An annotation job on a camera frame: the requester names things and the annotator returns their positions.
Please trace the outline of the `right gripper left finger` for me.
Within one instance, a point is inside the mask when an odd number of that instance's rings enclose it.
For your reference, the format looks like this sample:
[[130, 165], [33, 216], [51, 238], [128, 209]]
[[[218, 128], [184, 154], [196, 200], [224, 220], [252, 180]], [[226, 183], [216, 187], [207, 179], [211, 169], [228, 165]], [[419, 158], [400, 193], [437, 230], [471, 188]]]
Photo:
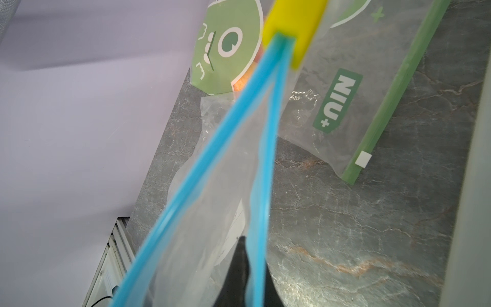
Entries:
[[249, 260], [246, 237], [241, 236], [235, 248], [224, 285], [213, 307], [244, 307], [249, 279]]

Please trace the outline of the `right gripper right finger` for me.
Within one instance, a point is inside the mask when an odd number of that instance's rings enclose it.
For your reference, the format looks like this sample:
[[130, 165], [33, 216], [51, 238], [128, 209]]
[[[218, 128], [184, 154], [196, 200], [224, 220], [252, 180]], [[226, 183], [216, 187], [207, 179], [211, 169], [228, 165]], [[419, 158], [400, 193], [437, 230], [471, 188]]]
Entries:
[[268, 266], [265, 273], [264, 307], [284, 307]]

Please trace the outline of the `clear blue-zipper bag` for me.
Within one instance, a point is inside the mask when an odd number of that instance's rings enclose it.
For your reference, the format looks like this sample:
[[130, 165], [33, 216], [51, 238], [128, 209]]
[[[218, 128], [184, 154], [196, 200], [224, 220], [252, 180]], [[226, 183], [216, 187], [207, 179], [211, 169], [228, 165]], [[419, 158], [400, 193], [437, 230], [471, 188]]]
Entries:
[[113, 306], [213, 306], [241, 236], [245, 306], [264, 306], [267, 242], [281, 114], [331, 1], [273, 1], [264, 54], [234, 97], [200, 103], [201, 138], [173, 179]]

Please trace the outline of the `orange-red peach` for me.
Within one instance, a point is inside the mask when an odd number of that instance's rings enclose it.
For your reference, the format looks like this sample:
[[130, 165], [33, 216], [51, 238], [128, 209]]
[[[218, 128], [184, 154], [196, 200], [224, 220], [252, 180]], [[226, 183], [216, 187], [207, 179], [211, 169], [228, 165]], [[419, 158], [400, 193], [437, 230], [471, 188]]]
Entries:
[[262, 59], [262, 56], [264, 54], [264, 49], [263, 47], [260, 47], [252, 64], [249, 66], [249, 68], [246, 70], [244, 75], [233, 84], [233, 91], [234, 92], [241, 92], [249, 82], [251, 76], [253, 75], [253, 72], [255, 71], [257, 65], [259, 64], [259, 61]]

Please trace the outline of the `green printed zip-top bag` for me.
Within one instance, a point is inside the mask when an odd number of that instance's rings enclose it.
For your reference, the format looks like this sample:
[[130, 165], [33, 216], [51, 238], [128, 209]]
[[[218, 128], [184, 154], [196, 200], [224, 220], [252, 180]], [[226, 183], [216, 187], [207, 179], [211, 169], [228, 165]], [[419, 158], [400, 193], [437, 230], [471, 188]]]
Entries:
[[[262, 45], [272, 1], [210, 1], [190, 82], [234, 97]], [[448, 7], [447, 1], [331, 1], [289, 80], [280, 136], [353, 184], [371, 159]]]

